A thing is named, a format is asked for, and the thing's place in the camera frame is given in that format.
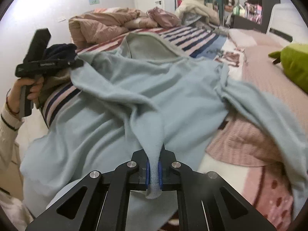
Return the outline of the cream ribbed sleeve forearm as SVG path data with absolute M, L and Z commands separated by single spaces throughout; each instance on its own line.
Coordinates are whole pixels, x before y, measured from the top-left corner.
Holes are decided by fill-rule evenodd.
M 1 172 L 5 171 L 13 155 L 13 147 L 15 139 L 18 135 L 18 130 L 22 126 L 23 121 L 14 116 L 4 104 L 1 110 L 1 125 L 0 125 L 0 166 Z

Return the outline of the person's left hand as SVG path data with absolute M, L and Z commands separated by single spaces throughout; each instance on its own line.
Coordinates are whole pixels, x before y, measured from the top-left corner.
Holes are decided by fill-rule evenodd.
M 25 85 L 30 86 L 30 92 L 29 95 L 27 96 L 27 99 L 36 102 L 38 100 L 40 91 L 42 89 L 43 82 L 44 82 L 43 77 L 40 77 L 38 80 L 24 77 L 24 78 L 19 78 L 15 81 L 6 99 L 7 107 L 15 118 L 20 119 L 18 115 L 20 110 L 21 88 Z

